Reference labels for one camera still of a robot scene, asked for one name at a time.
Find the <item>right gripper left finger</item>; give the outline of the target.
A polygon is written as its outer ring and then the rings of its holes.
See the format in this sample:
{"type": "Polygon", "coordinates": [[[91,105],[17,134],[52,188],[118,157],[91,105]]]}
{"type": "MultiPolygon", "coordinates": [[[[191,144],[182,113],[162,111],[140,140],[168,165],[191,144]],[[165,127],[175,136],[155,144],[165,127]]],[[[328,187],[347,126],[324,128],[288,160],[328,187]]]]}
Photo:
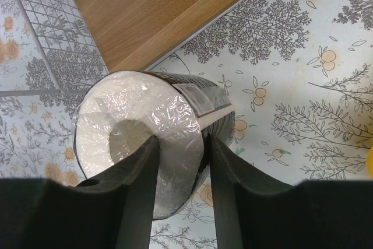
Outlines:
{"type": "Polygon", "coordinates": [[[159,141],[151,136],[76,187],[1,180],[1,247],[148,248],[158,166],[159,141]]]}

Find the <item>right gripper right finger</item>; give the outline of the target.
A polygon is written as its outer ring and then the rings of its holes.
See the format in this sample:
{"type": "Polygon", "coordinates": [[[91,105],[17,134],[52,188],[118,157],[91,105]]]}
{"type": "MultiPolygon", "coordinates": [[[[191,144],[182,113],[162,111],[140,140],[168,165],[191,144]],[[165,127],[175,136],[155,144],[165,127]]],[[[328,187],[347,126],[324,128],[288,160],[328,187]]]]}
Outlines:
{"type": "Polygon", "coordinates": [[[218,248],[371,248],[372,182],[281,182],[207,138],[218,248]]]}

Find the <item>black roll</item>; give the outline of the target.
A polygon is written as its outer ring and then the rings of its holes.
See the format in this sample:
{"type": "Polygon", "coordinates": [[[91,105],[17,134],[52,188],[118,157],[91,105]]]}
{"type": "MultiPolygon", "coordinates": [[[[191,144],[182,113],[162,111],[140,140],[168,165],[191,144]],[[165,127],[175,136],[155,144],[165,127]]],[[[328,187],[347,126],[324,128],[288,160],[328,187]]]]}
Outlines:
{"type": "Polygon", "coordinates": [[[227,93],[210,80],[118,71],[85,94],[75,118],[75,154],[91,178],[156,136],[160,160],[153,219],[162,220],[181,211],[209,174],[205,139],[214,135],[231,144],[234,121],[227,93]]]}

